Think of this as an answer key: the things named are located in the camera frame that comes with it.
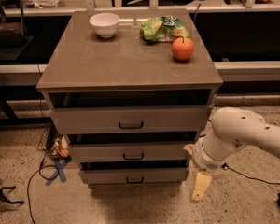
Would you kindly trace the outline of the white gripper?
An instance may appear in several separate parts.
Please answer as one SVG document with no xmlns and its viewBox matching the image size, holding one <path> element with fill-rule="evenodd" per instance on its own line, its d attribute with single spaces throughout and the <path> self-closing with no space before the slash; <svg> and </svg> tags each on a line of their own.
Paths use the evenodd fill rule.
<svg viewBox="0 0 280 224">
<path fill-rule="evenodd" d="M 211 184 L 212 176 L 210 173 L 219 169 L 224 164 L 224 162 L 215 161 L 206 154 L 206 152 L 203 150 L 202 139 L 199 139 L 194 145 L 184 145 L 183 149 L 187 151 L 190 156 L 192 156 L 193 163 L 201 170 L 198 171 L 194 176 L 195 180 L 191 194 L 191 200 L 197 203 L 203 199 L 204 194 Z"/>
</svg>

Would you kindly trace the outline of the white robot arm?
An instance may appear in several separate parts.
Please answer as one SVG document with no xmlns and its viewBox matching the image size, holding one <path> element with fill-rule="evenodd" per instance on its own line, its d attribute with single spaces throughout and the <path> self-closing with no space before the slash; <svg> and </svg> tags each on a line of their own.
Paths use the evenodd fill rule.
<svg viewBox="0 0 280 224">
<path fill-rule="evenodd" d="M 211 130 L 184 149 L 197 168 L 191 199 L 199 202 L 206 193 L 211 173 L 246 146 L 258 147 L 280 159 L 280 126 L 269 124 L 262 115 L 248 110 L 224 107 L 211 120 Z"/>
</svg>

